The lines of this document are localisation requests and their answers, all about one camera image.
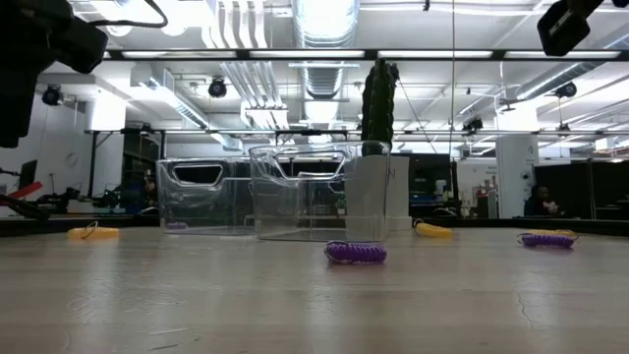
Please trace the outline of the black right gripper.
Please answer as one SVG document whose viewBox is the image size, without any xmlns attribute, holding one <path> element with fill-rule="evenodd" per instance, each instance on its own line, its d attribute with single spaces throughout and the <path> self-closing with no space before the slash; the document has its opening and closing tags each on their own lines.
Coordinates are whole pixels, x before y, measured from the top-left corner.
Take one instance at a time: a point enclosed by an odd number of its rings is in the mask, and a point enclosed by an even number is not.
<svg viewBox="0 0 629 354">
<path fill-rule="evenodd" d="M 588 17 L 604 0 L 557 0 L 537 22 L 546 56 L 563 57 L 591 31 Z"/>
</svg>

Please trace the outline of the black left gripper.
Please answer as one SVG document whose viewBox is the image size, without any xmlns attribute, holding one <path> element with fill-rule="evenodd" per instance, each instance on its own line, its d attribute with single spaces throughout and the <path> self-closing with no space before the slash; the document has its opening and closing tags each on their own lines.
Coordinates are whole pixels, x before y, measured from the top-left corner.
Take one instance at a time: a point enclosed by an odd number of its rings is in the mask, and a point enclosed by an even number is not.
<svg viewBox="0 0 629 354">
<path fill-rule="evenodd" d="M 90 23 L 75 17 L 47 19 L 46 66 L 60 62 L 80 74 L 90 74 L 103 60 L 108 36 Z"/>
</svg>

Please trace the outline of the black monitor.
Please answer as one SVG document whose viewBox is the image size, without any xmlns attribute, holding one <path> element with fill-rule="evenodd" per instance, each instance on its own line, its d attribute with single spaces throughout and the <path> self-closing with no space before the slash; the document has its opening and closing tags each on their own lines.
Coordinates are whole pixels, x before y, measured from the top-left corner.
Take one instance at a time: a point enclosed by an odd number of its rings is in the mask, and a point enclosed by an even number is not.
<svg viewBox="0 0 629 354">
<path fill-rule="evenodd" d="M 20 190 L 34 183 L 36 166 L 37 160 L 31 160 L 22 164 L 19 177 Z"/>
</svg>

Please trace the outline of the red object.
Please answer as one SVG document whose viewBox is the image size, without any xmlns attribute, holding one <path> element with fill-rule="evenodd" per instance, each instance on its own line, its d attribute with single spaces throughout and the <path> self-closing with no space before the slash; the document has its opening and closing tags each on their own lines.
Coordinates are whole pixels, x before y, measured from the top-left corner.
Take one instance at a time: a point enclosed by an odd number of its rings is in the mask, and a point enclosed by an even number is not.
<svg viewBox="0 0 629 354">
<path fill-rule="evenodd" d="M 25 187 L 22 187 L 18 191 L 9 194 L 9 197 L 13 199 L 25 198 L 35 193 L 36 191 L 40 190 L 41 188 L 42 188 L 42 184 L 40 182 L 33 182 Z"/>
</svg>

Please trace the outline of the white pillar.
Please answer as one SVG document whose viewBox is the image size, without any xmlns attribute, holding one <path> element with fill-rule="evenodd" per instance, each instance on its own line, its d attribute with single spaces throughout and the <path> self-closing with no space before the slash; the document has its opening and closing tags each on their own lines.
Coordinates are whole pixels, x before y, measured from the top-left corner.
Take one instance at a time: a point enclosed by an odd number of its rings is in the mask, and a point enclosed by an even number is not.
<svg viewBox="0 0 629 354">
<path fill-rule="evenodd" d="M 525 200 L 535 184 L 539 142 L 534 135 L 500 136 L 496 139 L 499 217 L 524 214 Z"/>
</svg>

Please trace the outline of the black overhead beam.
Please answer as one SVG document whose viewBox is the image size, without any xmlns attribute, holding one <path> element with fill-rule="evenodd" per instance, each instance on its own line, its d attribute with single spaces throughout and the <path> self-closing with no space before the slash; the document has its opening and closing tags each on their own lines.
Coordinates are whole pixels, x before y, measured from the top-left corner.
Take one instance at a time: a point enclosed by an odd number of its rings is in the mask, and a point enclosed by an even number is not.
<svg viewBox="0 0 629 354">
<path fill-rule="evenodd" d="M 548 57 L 541 50 L 516 49 L 109 49 L 106 61 L 456 61 L 456 62 L 629 62 L 629 49 L 575 50 Z"/>
</svg>

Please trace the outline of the green cactus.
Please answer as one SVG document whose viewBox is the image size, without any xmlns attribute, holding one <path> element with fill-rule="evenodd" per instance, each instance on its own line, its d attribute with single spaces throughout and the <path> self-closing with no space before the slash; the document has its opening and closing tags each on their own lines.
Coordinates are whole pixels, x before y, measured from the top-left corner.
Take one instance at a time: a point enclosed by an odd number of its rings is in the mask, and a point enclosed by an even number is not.
<svg viewBox="0 0 629 354">
<path fill-rule="evenodd" d="M 384 146 L 391 147 L 394 122 L 394 96 L 399 70 L 395 63 L 376 59 L 366 77 L 363 91 L 361 140 L 362 155 L 384 153 Z"/>
</svg>

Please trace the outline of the clear plastic bin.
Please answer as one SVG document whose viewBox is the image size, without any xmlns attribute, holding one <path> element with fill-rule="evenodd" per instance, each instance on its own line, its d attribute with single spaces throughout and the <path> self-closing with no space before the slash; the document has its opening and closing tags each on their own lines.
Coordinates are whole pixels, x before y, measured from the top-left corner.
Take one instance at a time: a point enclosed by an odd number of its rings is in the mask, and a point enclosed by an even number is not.
<svg viewBox="0 0 629 354">
<path fill-rule="evenodd" d="M 389 160 L 381 142 L 251 148 L 257 237 L 383 241 Z"/>
<path fill-rule="evenodd" d="M 160 227 L 166 233 L 251 236 L 255 213 L 250 160 L 243 156 L 170 158 L 157 162 Z M 167 230 L 185 222 L 188 229 Z"/>
</svg>

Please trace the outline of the white hexagonal plant pot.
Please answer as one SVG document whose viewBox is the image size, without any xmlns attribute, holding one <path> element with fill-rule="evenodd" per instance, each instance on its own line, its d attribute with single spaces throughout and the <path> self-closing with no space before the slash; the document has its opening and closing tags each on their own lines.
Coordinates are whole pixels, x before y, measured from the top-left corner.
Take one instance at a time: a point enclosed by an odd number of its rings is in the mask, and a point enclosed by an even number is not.
<svg viewBox="0 0 629 354">
<path fill-rule="evenodd" d="M 344 192 L 350 240 L 376 242 L 389 231 L 411 228 L 409 164 L 408 156 L 369 155 L 349 165 Z"/>
</svg>

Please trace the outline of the silver ventilation duct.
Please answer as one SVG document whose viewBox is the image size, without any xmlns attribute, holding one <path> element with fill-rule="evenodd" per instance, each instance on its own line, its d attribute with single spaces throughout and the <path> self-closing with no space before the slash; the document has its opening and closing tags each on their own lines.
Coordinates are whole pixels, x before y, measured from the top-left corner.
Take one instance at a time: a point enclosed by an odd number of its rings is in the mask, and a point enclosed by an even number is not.
<svg viewBox="0 0 629 354">
<path fill-rule="evenodd" d="M 308 49 L 345 49 L 354 44 L 360 0 L 291 0 L 296 45 Z M 345 69 L 342 62 L 306 62 L 301 70 L 305 117 L 328 124 L 338 113 Z"/>
</svg>

